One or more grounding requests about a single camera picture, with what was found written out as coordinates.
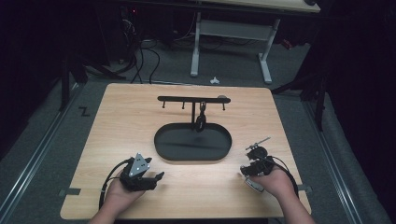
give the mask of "white object on floor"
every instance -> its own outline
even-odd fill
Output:
[[[220,81],[218,81],[218,79],[217,79],[216,77],[213,77],[213,79],[210,80],[210,83],[212,83],[212,84],[219,84]]]

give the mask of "wooden table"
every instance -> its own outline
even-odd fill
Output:
[[[320,12],[320,7],[315,4],[309,6],[304,0],[200,0],[202,2],[231,4],[242,7],[266,7],[280,10],[300,12]]]
[[[163,103],[160,95],[218,97],[231,102],[208,105],[207,122],[225,127],[233,138],[220,161],[166,161],[156,152],[154,135],[164,124],[191,122],[191,104]],[[257,193],[244,182],[240,165],[249,165],[245,148],[263,138],[269,155],[279,157],[301,184],[274,99],[265,88],[110,84],[97,112],[70,185],[81,189],[67,195],[61,216],[88,219],[98,210],[100,189],[112,168],[137,152],[151,157],[145,176],[164,171],[155,190],[147,191],[121,218],[282,217],[276,199]],[[305,192],[300,198],[308,211]]]

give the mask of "cable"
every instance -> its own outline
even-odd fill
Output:
[[[185,39],[185,38],[189,38],[189,37],[191,37],[191,36],[194,36],[194,35],[189,35],[189,34],[190,34],[191,30],[192,30],[192,27],[193,27],[194,24],[195,24],[196,15],[197,15],[197,13],[194,12],[194,15],[192,16],[192,22],[191,22],[189,31],[188,31],[186,34],[184,34],[181,38],[175,39],[175,40],[174,40],[175,42],[178,41],[178,40],[182,40],[182,39]]]
[[[155,52],[154,50],[152,50],[152,49],[147,49],[147,50],[149,50],[149,51],[155,53],[155,54],[157,55],[157,57],[158,57],[157,65],[155,65],[154,70],[152,70],[152,72],[151,72],[151,74],[149,75],[149,78],[148,78],[148,83],[149,83],[149,84],[152,84],[152,83],[151,83],[152,75],[153,75],[154,72],[157,70],[158,66],[160,65],[160,55],[159,55],[157,52]]]
[[[144,61],[145,61],[145,58],[144,58],[144,55],[143,55],[143,50],[142,50],[142,48],[141,48],[141,43],[140,43],[140,45],[139,45],[139,49],[140,49],[140,56],[141,56],[141,58],[142,58],[142,62],[141,62],[141,64],[140,64],[140,67],[139,67],[139,68],[136,67],[136,74],[134,75],[134,78],[132,79],[131,83],[134,83],[134,80],[136,79],[136,77],[139,77],[139,79],[140,79],[140,84],[143,84],[142,77],[140,76],[140,70],[141,70],[142,67],[143,67],[143,63],[144,63]]]
[[[291,184],[293,185],[294,193],[296,194],[297,198],[300,198],[300,196],[299,196],[299,194],[298,194],[298,186],[297,186],[296,180],[294,179],[294,177],[293,177],[293,175],[291,174],[291,172],[289,171],[289,169],[287,169],[287,167],[285,168],[285,167],[279,165],[278,163],[276,163],[276,162],[274,162],[274,161],[268,160],[267,158],[264,158],[264,160],[265,160],[265,161],[268,161],[268,162],[270,162],[270,163],[272,163],[273,165],[277,166],[279,169],[281,169],[283,172],[286,173],[286,175],[289,177],[289,179],[290,179],[290,181],[291,181]]]
[[[134,36],[136,35],[136,32],[135,32],[134,24],[130,21],[131,16],[122,14],[123,10],[128,11],[128,9],[121,7],[121,27],[122,27],[123,34],[125,36],[125,42],[126,42],[126,48],[127,48],[126,58],[127,59],[129,58],[129,62],[125,67],[121,68],[118,71],[114,71],[114,72],[110,71],[112,73],[112,75],[119,75],[121,73],[124,73],[124,72],[132,69],[135,66],[135,57],[132,52],[134,52]],[[100,71],[100,73],[98,73],[98,72],[92,71],[88,67],[86,67],[86,71],[87,71],[87,73],[90,73],[95,76],[109,76],[108,73],[104,73],[103,71],[100,71],[100,70],[98,70],[98,71]]]
[[[226,42],[226,43],[229,43],[229,44],[237,45],[237,46],[252,45],[252,44],[255,44],[255,43],[259,42],[258,40],[249,39],[249,40],[246,40],[246,42],[244,42],[244,43],[237,43],[237,42],[232,41],[232,40],[235,40],[235,38],[225,38],[224,37],[223,41]]]
[[[219,49],[222,45],[223,45],[223,38],[220,38],[220,39],[219,39],[219,44],[218,44],[216,47],[212,48],[212,49],[210,49],[210,48],[205,48],[205,47],[203,47],[201,44],[199,45],[199,47],[200,47],[201,49],[216,50],[216,49]]]
[[[194,40],[190,40],[190,38],[192,38],[192,37],[194,37],[194,36],[195,36],[195,35],[190,35],[190,36],[184,37],[184,38],[182,38],[182,39],[179,39],[178,41],[175,41],[174,44],[176,44],[176,45],[178,45],[178,46],[181,46],[181,47],[189,47],[189,46],[192,46],[195,42],[194,42]],[[185,41],[185,42],[189,41],[189,42],[188,42],[188,44],[180,44],[180,42],[182,42],[182,41]]]
[[[110,174],[108,174],[108,176],[107,176],[107,178],[106,178],[106,180],[105,180],[105,183],[104,183],[103,186],[102,186],[101,193],[100,193],[100,197],[99,197],[99,209],[102,207],[102,205],[103,205],[103,203],[104,203],[104,201],[105,201],[105,195],[106,195],[106,189],[107,189],[107,182],[108,182],[110,179],[116,178],[116,177],[111,177],[111,176],[113,175],[113,173],[114,173],[120,166],[122,166],[123,164],[128,163],[128,162],[130,162],[130,161],[132,161],[132,158],[120,162],[118,165],[116,165],[116,166],[113,168],[113,170],[111,170]]]
[[[273,156],[272,158],[277,159],[278,161],[282,162],[283,166],[285,166],[286,169],[289,170],[288,166],[287,166],[287,165],[285,164],[285,162],[283,162],[280,158],[274,157],[274,156]]]

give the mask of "black cable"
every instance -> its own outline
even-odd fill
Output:
[[[186,38],[190,38],[190,37],[192,37],[192,36],[195,36],[195,35],[190,35],[190,32],[191,32],[192,28],[194,27],[194,24],[196,23],[196,22],[195,22],[195,21],[196,21],[196,18],[197,18],[197,13],[194,12],[194,15],[192,16],[192,21],[191,21],[191,25],[190,25],[189,31],[187,31],[187,33],[186,33],[185,35],[183,35],[182,37],[177,38],[177,39],[174,39],[174,43],[176,43],[176,42],[179,41],[179,40],[183,40],[183,39],[186,39]]]
[[[194,37],[195,35],[190,35],[190,36],[186,36],[186,37],[184,37],[184,38],[182,38],[182,39],[178,39],[178,40],[174,40],[174,44],[176,44],[176,45],[178,45],[178,46],[181,46],[181,47],[189,47],[189,46],[192,46],[194,43],[195,43],[195,41],[194,41],[194,39],[193,40],[191,40],[191,38],[192,37]],[[178,43],[178,42],[188,42],[188,44],[180,44],[180,43]]]
[[[201,49],[216,50],[216,49],[219,49],[222,45],[223,45],[223,38],[220,38],[219,39],[219,44],[216,47],[214,47],[214,48],[206,48],[206,47],[203,47],[201,44],[199,45],[199,47]]]
[[[96,63],[94,61],[91,61],[90,59],[86,58],[83,55],[79,55],[76,54],[77,58],[83,63],[83,64],[89,64],[90,66],[92,66],[94,69],[102,72],[104,75],[111,77],[111,78],[115,78],[115,79],[126,79],[126,77],[120,77],[116,74],[114,74],[112,71],[106,69],[105,67],[103,67],[101,64]]]
[[[130,61],[128,62],[128,64],[125,67],[121,68],[120,70],[114,71],[112,73],[115,75],[119,75],[121,73],[127,72],[128,70],[132,69],[135,66],[135,63],[136,63],[136,57],[133,55],[133,56],[131,56]],[[99,76],[99,77],[105,76],[104,73],[98,73],[98,72],[92,71],[88,67],[86,67],[85,69],[88,73],[90,73],[92,75]]]
[[[286,173],[286,175],[289,177],[289,179],[290,179],[290,181],[291,181],[291,184],[293,185],[294,193],[296,194],[297,198],[300,198],[300,196],[299,196],[299,194],[298,194],[298,186],[297,186],[296,180],[294,179],[294,177],[293,177],[293,175],[291,174],[291,172],[289,171],[289,169],[286,169],[285,167],[279,165],[278,163],[276,163],[276,162],[274,162],[274,161],[272,161],[272,160],[268,160],[267,158],[264,158],[264,160],[265,160],[265,161],[268,161],[268,162],[270,162],[270,163],[272,163],[273,165],[277,166],[279,169],[281,169],[283,172]]]
[[[154,50],[152,50],[152,49],[147,49],[147,50],[149,50],[149,51],[155,53],[155,54],[157,55],[157,57],[158,57],[157,65],[155,65],[154,70],[152,70],[152,72],[151,72],[151,74],[149,75],[149,78],[148,78],[148,83],[149,83],[149,84],[152,84],[152,83],[151,83],[152,75],[153,75],[154,72],[157,70],[158,66],[160,65],[160,55],[159,55],[157,52],[155,52]]]
[[[99,197],[99,209],[102,207],[102,205],[103,205],[103,203],[104,203],[104,201],[105,201],[105,195],[106,195],[106,189],[107,189],[107,182],[108,182],[110,179],[115,178],[115,177],[111,177],[111,176],[113,175],[113,173],[114,173],[120,166],[122,166],[123,164],[128,163],[128,162],[130,162],[130,161],[132,161],[132,158],[120,162],[118,165],[116,165],[116,166],[113,168],[113,170],[111,170],[110,174],[108,174],[108,176],[107,176],[107,178],[106,178],[106,180],[105,180],[105,183],[104,183],[103,186],[102,186],[101,193],[100,193],[100,197]]]
[[[274,157],[274,156],[271,156],[271,157],[274,158],[274,159],[277,159],[277,160],[280,161],[280,162],[282,162],[283,166],[284,166],[287,170],[289,170],[288,166],[287,166],[287,165],[285,164],[285,162],[283,162],[280,158]]]
[[[134,83],[134,80],[136,79],[136,77],[139,77],[139,79],[140,79],[140,84],[143,84],[142,77],[140,76],[140,70],[141,70],[142,67],[143,67],[143,63],[144,63],[144,61],[145,61],[145,58],[144,58],[144,55],[143,55],[143,50],[142,50],[142,48],[141,48],[141,44],[140,44],[140,46],[139,46],[139,49],[140,49],[140,56],[141,56],[141,58],[142,58],[142,62],[141,62],[141,64],[140,64],[140,67],[139,67],[139,68],[136,67],[136,73],[134,74],[134,78],[132,79],[131,83]]]
[[[252,44],[255,44],[255,43],[259,42],[258,40],[249,39],[249,40],[245,40],[246,42],[244,42],[244,43],[237,43],[235,41],[231,41],[231,40],[228,40],[228,39],[235,39],[235,38],[224,38],[223,41],[225,43],[233,44],[233,45],[237,45],[237,46],[252,45]]]

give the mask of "gray carpet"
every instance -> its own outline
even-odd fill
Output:
[[[161,57],[160,65],[152,77],[154,81],[211,85],[210,79],[216,77],[220,81],[220,86],[273,89],[294,79],[309,49],[309,46],[301,46],[286,50],[279,45],[274,45],[268,58],[274,83],[268,86],[263,83],[256,56],[260,52],[261,42],[245,46],[223,44],[216,50],[203,49],[200,75],[195,78],[190,77],[192,46],[188,44],[189,41],[186,41],[174,45],[171,49],[158,44],[153,48]],[[217,43],[203,43],[203,47],[216,48]],[[149,50],[143,50],[143,52],[145,63],[140,75],[143,80],[148,80],[149,74],[157,63],[157,56]],[[127,76],[129,82],[134,74],[135,69],[124,75]],[[114,80],[90,76],[89,82],[71,104],[58,132],[49,143],[47,155],[13,210],[8,223],[86,223],[87,220],[72,221],[60,218],[59,213],[64,196],[60,196],[59,193],[70,185],[95,113],[106,85],[110,82]],[[60,85],[53,89],[46,102],[31,117],[29,125],[18,142],[0,162],[0,185],[2,186],[0,202],[3,202],[12,190],[18,176],[57,115],[60,106],[60,91]],[[302,180],[312,189],[307,194],[312,206],[312,216],[317,223],[349,223],[346,210],[326,165],[317,130],[312,125],[312,118],[306,112],[305,103],[300,101],[296,93],[298,92],[287,91],[275,95],[274,98]],[[352,192],[361,215],[361,222],[390,223],[350,151],[328,98],[326,104],[323,134]],[[81,107],[87,108],[86,114],[89,116],[82,116]],[[283,219],[270,220],[270,223],[278,222],[283,222]]]

